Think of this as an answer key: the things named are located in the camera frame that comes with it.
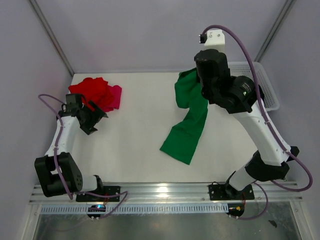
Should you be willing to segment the green t shirt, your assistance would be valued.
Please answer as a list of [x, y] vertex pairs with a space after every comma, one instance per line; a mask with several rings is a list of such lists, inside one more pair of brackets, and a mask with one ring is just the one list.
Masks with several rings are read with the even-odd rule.
[[196, 152], [208, 115], [208, 100], [202, 97], [201, 90], [195, 68], [179, 73], [174, 84], [175, 102], [178, 108], [188, 112], [182, 121], [172, 126], [159, 149], [186, 165]]

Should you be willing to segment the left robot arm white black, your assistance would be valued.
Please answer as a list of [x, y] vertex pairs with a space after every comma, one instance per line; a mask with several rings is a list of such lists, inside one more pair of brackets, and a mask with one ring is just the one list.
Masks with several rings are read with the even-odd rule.
[[97, 131], [95, 125], [107, 114], [93, 101], [67, 103], [65, 108], [53, 112], [57, 128], [52, 143], [44, 156], [35, 159], [34, 167], [46, 197], [87, 192], [94, 201], [105, 195], [102, 180], [98, 175], [83, 175], [72, 157], [76, 135], [79, 131], [90, 135]]

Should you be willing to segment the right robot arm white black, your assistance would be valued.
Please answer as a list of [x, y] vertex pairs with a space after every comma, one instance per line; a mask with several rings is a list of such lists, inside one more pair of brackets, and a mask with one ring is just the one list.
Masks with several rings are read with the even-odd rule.
[[232, 76], [227, 57], [216, 49], [198, 52], [194, 61], [201, 94], [210, 104], [225, 109], [244, 127], [257, 150], [251, 159], [235, 171], [224, 184], [224, 193], [230, 199], [239, 197], [255, 181], [283, 180], [290, 170], [290, 154], [298, 155], [296, 146], [283, 139], [276, 141], [267, 126], [264, 106], [259, 106], [257, 93], [262, 90], [247, 76]]

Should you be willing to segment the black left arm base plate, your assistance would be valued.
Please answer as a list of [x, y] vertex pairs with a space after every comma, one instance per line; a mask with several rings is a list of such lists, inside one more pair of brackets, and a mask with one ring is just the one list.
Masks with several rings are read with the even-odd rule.
[[84, 202], [119, 202], [120, 197], [107, 197], [118, 195], [121, 192], [121, 187], [119, 185], [105, 185], [101, 189], [89, 191], [85, 193], [78, 194], [76, 196], [76, 202], [84, 203]]

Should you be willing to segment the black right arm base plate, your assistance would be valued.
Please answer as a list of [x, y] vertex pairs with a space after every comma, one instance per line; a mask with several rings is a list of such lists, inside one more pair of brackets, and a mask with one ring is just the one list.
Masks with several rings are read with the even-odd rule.
[[251, 184], [247, 185], [243, 190], [236, 190], [229, 183], [218, 183], [214, 181], [207, 187], [209, 198], [212, 201], [240, 201], [255, 199]]

